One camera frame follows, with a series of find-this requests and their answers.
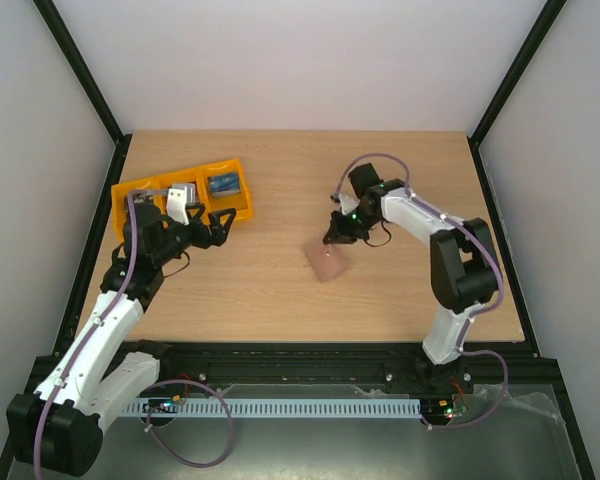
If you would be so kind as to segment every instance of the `orange tray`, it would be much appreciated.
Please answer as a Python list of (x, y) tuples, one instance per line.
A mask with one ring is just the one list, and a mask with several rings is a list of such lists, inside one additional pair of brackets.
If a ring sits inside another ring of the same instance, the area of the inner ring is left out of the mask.
[[(226, 197), (216, 197), (211, 195), (209, 188), (209, 178), (225, 173), (236, 172), (240, 179), (240, 192)], [(247, 187), (244, 178), (242, 164), (238, 158), (232, 158), (222, 162), (209, 163), (198, 167), (187, 168), (177, 172), (163, 173), (153, 177), (141, 178), (131, 182), (118, 183), (111, 187), (111, 209), (113, 228), (122, 242), (124, 236), (122, 229), (127, 217), (127, 208), (125, 199), (129, 191), (138, 190), (158, 190), (171, 187), (174, 183), (194, 183), (196, 185), (196, 201), (205, 205), (205, 213), (202, 215), (202, 221), (209, 224), (210, 212), (224, 210), (225, 208), (236, 209), (236, 220), (248, 220), (253, 218), (253, 206), (251, 204), (251, 193)], [(155, 195), (153, 203), (160, 208), (162, 213), (166, 214), (167, 203), (162, 195)]]

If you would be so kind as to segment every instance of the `white wall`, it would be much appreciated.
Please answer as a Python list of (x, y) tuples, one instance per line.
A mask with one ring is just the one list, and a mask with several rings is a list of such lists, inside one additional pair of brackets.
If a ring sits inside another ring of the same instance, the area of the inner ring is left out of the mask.
[(469, 131), (544, 0), (56, 3), (126, 131)]
[(113, 143), (33, 2), (0, 1), (0, 452), (49, 354)]
[(482, 151), (600, 479), (600, 0), (567, 2)]

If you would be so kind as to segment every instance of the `purple cable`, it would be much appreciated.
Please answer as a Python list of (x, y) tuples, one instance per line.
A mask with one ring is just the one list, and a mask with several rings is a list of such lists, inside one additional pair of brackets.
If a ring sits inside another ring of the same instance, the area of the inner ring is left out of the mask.
[(483, 420), (489, 418), (493, 414), (493, 412), (495, 412), (498, 409), (498, 407), (502, 403), (502, 400), (504, 400), (504, 396), (507, 394), (507, 386), (509, 384), (509, 369), (507, 368), (507, 362), (504, 361), (502, 355), (492, 350), (476, 350), (475, 352), (462, 352), (462, 355), (466, 357), (477, 357), (480, 355), (491, 355), (493, 357), (496, 357), (502, 364), (502, 390), (500, 390), (498, 398), (496, 399), (494, 404), (491, 405), (491, 408), (489, 408), (489, 410), (487, 410), (484, 414), (480, 415), (478, 418), (474, 418), (473, 420), (469, 420), (465, 423), (459, 423), (457, 425), (431, 425), (423, 416), (422, 423), (424, 423), (430, 430), (457, 430), (459, 428), (465, 428), (470, 427), (472, 425), (476, 425), (482, 422)]
[(388, 158), (389, 160), (393, 160), (394, 162), (397, 162), (400, 165), (402, 165), (402, 168), (404, 168), (404, 172), (405, 172), (404, 186), (405, 186), (405, 188), (407, 188), (409, 186), (409, 175), (410, 175), (409, 174), (409, 166), (403, 160), (400, 160), (398, 157), (396, 157), (394, 155), (389, 155), (388, 153), (365, 153), (364, 155), (360, 155), (353, 162), (351, 162), (347, 168), (345, 168), (344, 173), (340, 177), (340, 181), (338, 182), (338, 185), (336, 186), (336, 189), (334, 190), (333, 194), (331, 195), (331, 198), (333, 199), (333, 201), (336, 201), (338, 199), (338, 195), (340, 194), (340, 190), (342, 190), (342, 184), (344, 183), (344, 180), (347, 177), (347, 173), (349, 173), (351, 171), (351, 169), (354, 167), (354, 165), (356, 163), (358, 163), (359, 161), (364, 160), (365, 158), (373, 158), (373, 157)]
[(174, 452), (166, 443), (164, 443), (164, 441), (160, 438), (160, 436), (155, 432), (155, 428), (153, 428), (153, 425), (151, 424), (151, 415), (155, 409), (149, 410), (149, 413), (147, 414), (147, 420), (145, 423), (145, 425), (146, 425), (145, 431), (149, 432), (149, 434), (158, 443), (158, 445), (160, 445), (160, 447), (162, 447), (162, 449), (165, 452), (167, 452), (169, 455), (171, 455), (173, 458), (175, 458), (181, 464), (186, 465), (187, 467), (193, 467), (193, 468), (215, 467), (216, 465), (218, 465), (218, 464), (222, 463), (224, 460), (226, 460), (226, 458), (229, 456), (229, 454), (233, 450), (233, 447), (234, 447), (234, 444), (236, 441), (235, 421), (234, 421), (233, 417), (231, 416), (231, 410), (229, 409), (229, 405), (227, 405), (227, 402), (225, 402), (224, 398), (222, 398), (222, 395), (220, 395), (218, 392), (216, 392), (213, 388), (210, 388), (207, 385), (204, 385), (203, 383), (194, 382), (193, 380), (180, 380), (180, 379), (165, 380), (163, 382), (154, 383), (149, 388), (147, 388), (147, 390), (150, 390), (150, 389), (156, 388), (156, 387), (163, 387), (165, 385), (178, 385), (178, 384), (191, 385), (194, 387), (201, 388), (204, 391), (210, 393), (211, 395), (213, 395), (214, 397), (216, 397), (218, 399), (218, 401), (222, 405), (222, 408), (224, 408), (224, 411), (227, 414), (227, 419), (229, 420), (229, 438), (227, 440), (226, 446), (224, 447), (224, 451), (220, 454), (220, 456), (218, 458), (216, 458), (215, 460), (213, 460), (209, 463), (196, 463), (196, 462), (192, 462), (190, 460), (187, 460), (186, 458), (181, 457), (176, 452)]
[[(129, 258), (129, 268), (127, 269), (127, 274), (125, 276), (124, 281), (122, 282), (122, 285), (120, 286), (120, 289), (118, 290), (116, 295), (113, 297), (113, 300), (111, 300), (111, 303), (109, 303), (109, 305), (107, 305), (107, 307), (104, 309), (104, 311), (102, 312), (102, 315), (100, 315), (101, 320), (104, 320), (105, 318), (107, 318), (107, 315), (109, 315), (109, 313), (111, 313), (111, 311), (115, 308), (116, 304), (120, 301), (120, 299), (124, 295), (124, 292), (126, 291), (127, 287), (129, 286), (129, 282), (131, 281), (131, 277), (133, 276), (133, 271), (136, 266), (136, 256), (138, 254), (138, 238), (137, 238), (137, 232), (136, 232), (136, 212), (135, 212), (135, 208), (133, 206), (134, 205), (133, 204), (133, 195), (147, 194), (147, 193), (158, 194), (158, 193), (161, 193), (161, 191), (160, 190), (131, 190), (129, 192), (129, 194), (127, 195), (127, 203), (129, 205), (129, 222), (131, 222), (131, 255)], [(93, 337), (93, 334), (96, 332), (97, 329), (98, 329), (98, 325), (93, 324), (91, 326), (91, 328), (89, 329), (89, 331), (85, 334), (85, 336), (82, 337), (82, 340), (80, 341), (80, 343), (76, 346), (75, 350), (71, 354), (71, 357), (69, 357), (69, 360), (67, 360), (67, 364), (65, 365), (64, 370), (62, 370), (62, 373), (60, 374), (60, 378), (63, 381), (66, 380), (66, 378), (71, 373), (71, 368), (73, 368), (73, 365), (78, 360), (80, 353), (84, 349), (87, 342), (89, 342), (91, 337)], [(47, 401), (45, 402), (44, 407), (42, 408), (42, 412), (40, 413), (40, 419), (38, 420), (38, 426), (36, 427), (36, 435), (35, 435), (35, 438), (33, 441), (33, 470), (34, 470), (34, 473), (36, 476), (36, 480), (43, 480), (42, 465), (41, 465), (41, 459), (40, 459), (41, 449), (42, 449), (42, 433), (44, 432), (44, 427), (47, 422), (47, 417), (49, 416), (49, 411), (51, 410), (51, 405), (53, 405), (53, 401), (58, 396), (58, 393), (60, 392), (60, 388), (61, 387), (59, 385), (56, 385), (55, 387), (53, 387), (53, 390), (51, 390), (51, 394), (49, 395), (49, 398), (47, 398)]]

